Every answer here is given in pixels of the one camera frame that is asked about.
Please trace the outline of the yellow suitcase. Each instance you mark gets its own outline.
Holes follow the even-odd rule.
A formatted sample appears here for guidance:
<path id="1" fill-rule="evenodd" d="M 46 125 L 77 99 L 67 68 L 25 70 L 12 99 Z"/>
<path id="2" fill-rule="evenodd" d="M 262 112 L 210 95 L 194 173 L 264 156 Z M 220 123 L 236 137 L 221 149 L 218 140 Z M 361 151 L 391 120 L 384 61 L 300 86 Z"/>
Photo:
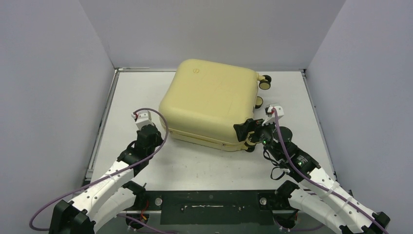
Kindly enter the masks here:
<path id="1" fill-rule="evenodd" d="M 256 143 L 239 142 L 234 124 L 254 119 L 263 104 L 258 90 L 268 90 L 272 78 L 234 65 L 200 59 L 180 63 L 159 104 L 163 124 L 182 141 L 234 152 L 252 152 Z"/>

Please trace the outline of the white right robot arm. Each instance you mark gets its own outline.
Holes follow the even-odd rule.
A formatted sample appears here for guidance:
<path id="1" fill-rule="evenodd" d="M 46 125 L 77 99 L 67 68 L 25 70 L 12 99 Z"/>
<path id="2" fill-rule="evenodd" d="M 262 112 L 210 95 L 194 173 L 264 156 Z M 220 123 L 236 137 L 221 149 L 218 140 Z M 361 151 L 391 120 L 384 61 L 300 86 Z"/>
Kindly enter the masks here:
<path id="1" fill-rule="evenodd" d="M 292 131 L 278 122 L 247 119 L 233 126 L 237 140 L 263 146 L 263 155 L 291 180 L 275 190 L 276 204 L 303 211 L 337 234 L 386 234 L 390 218 L 344 190 L 307 152 L 292 142 Z"/>

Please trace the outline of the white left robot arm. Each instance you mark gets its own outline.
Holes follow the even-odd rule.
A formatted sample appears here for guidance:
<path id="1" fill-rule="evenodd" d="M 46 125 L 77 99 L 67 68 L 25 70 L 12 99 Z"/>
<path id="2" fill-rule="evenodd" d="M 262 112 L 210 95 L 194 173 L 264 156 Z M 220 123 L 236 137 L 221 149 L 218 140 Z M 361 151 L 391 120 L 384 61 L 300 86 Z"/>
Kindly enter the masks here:
<path id="1" fill-rule="evenodd" d="M 122 151 L 106 173 L 70 201 L 58 202 L 50 234 L 94 234 L 120 211 L 141 209 L 145 189 L 132 181 L 164 144 L 153 123 L 138 128 L 137 139 Z"/>

